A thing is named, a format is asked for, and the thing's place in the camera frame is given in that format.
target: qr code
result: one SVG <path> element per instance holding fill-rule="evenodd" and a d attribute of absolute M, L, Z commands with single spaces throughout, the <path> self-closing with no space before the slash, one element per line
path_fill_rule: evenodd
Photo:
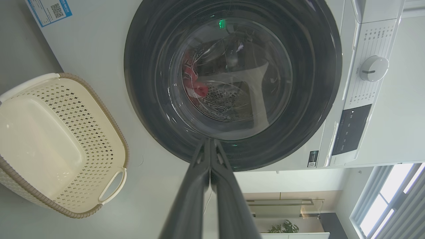
<path fill-rule="evenodd" d="M 63 17 L 62 8 L 60 8 L 59 3 L 50 6 L 50 8 L 52 8 L 55 18 Z"/>

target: white dial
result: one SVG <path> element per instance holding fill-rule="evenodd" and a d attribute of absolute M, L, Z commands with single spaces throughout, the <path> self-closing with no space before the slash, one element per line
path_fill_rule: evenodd
<path fill-rule="evenodd" d="M 375 82 L 382 79 L 388 70 L 388 60 L 372 56 L 365 60 L 362 67 L 360 67 L 360 78 L 363 80 Z"/>

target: white cabinet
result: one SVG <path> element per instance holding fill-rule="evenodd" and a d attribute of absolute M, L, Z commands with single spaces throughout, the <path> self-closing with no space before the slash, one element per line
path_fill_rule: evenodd
<path fill-rule="evenodd" d="M 318 233 L 262 233 L 263 239 L 328 239 L 329 232 Z"/>

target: thin wire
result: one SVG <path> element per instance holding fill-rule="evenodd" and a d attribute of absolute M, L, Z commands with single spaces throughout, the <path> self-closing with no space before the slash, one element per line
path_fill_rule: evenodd
<path fill-rule="evenodd" d="M 208 199 L 207 204 L 205 205 L 204 215 L 205 215 L 205 213 L 206 213 L 206 211 L 207 211 L 208 203 L 209 203 L 209 202 L 210 202 L 210 200 L 211 200 L 211 195 L 212 195 L 212 194 L 213 194 L 213 189 L 211 189 L 210 198 Z"/>

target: basket handle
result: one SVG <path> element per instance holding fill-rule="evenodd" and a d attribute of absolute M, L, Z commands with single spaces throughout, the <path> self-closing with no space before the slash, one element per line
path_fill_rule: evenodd
<path fill-rule="evenodd" d="M 118 187 L 115 189 L 115 191 L 109 196 L 107 197 L 105 200 L 100 200 L 103 195 L 105 194 L 106 190 L 109 188 L 110 184 L 112 183 L 112 181 L 115 179 L 115 177 L 119 174 L 122 173 L 122 179 L 121 182 L 119 183 Z M 105 189 L 103 190 L 102 194 L 100 194 L 99 196 L 99 204 L 106 204 L 107 202 L 109 202 L 110 200 L 112 200 L 122 189 L 122 187 L 125 184 L 125 181 L 127 179 L 127 169 L 126 168 L 122 168 L 120 170 L 118 170 L 115 175 L 112 177 L 112 179 L 109 181 L 108 185 L 105 187 Z"/>

